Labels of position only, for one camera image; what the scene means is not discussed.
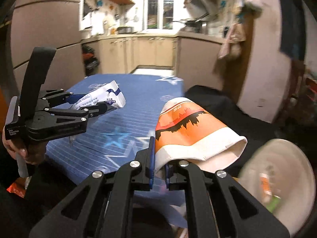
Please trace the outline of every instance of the crushed paper cup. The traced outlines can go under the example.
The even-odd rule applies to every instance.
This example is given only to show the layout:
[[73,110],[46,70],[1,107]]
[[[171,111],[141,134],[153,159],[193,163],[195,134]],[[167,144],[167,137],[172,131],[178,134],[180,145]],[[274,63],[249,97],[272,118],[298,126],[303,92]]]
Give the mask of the crushed paper cup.
[[[115,81],[112,81],[107,84],[101,85],[99,88],[93,90],[92,92],[85,95],[83,98],[78,100],[75,104],[73,104],[70,109],[78,110],[81,107],[96,105],[98,102],[106,102],[108,105],[108,109],[106,113],[113,111],[118,108],[122,108],[126,105],[126,99],[123,96],[118,84]],[[87,126],[93,125],[100,117],[92,117],[88,119]],[[77,135],[69,137],[70,145],[75,140]]]
[[187,159],[202,170],[225,169],[242,154],[247,139],[239,136],[193,101],[168,101],[155,129],[155,172],[166,163]]

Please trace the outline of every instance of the kitchen counter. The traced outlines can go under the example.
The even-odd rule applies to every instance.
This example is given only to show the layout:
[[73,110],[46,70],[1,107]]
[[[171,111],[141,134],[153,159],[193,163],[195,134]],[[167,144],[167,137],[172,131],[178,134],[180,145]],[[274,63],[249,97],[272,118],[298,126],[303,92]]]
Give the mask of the kitchen counter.
[[113,39],[113,38],[133,38],[133,37],[169,37],[169,38],[191,38],[191,39],[198,39],[209,41],[213,43],[223,44],[225,39],[219,38],[215,36],[209,36],[206,34],[194,33],[194,32],[185,32],[185,31],[178,31],[176,34],[166,34],[166,33],[136,33],[136,34],[119,34],[119,35],[99,35],[93,36],[88,39],[83,39],[81,41],[82,44],[96,42],[104,39]]

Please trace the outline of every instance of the star-patterned tablecloth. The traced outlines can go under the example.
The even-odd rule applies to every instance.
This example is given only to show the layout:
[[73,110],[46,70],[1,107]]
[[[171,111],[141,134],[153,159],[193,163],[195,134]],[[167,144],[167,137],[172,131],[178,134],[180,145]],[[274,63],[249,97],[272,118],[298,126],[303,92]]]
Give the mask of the star-patterned tablecloth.
[[[79,184],[95,170],[116,171],[132,161],[139,150],[147,148],[164,104],[183,96],[183,81],[177,77],[133,74],[97,74],[85,78],[69,89],[74,94],[87,94],[101,84],[115,80],[125,99],[124,108],[101,116],[69,145],[68,138],[50,141],[47,160]],[[177,212],[169,205],[181,206],[184,194],[168,191],[165,182],[155,178],[151,192],[136,192],[146,204],[156,205],[168,219]]]

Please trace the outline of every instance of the screw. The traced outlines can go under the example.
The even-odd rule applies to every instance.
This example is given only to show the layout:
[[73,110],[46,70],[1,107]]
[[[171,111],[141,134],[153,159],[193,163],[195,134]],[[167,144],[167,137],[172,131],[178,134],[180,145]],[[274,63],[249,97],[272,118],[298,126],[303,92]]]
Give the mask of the screw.
[[102,176],[102,172],[101,171],[94,171],[92,176],[96,179],[100,178]]
[[225,178],[227,176],[227,173],[223,170],[217,171],[217,176],[220,178]]
[[130,166],[131,167],[139,167],[140,166],[140,162],[139,161],[136,161],[136,160],[134,160],[134,161],[131,161],[130,162]]
[[180,165],[181,167],[186,167],[186,166],[189,165],[189,163],[188,163],[188,161],[186,161],[186,160],[181,160],[181,161],[179,162],[179,165]]

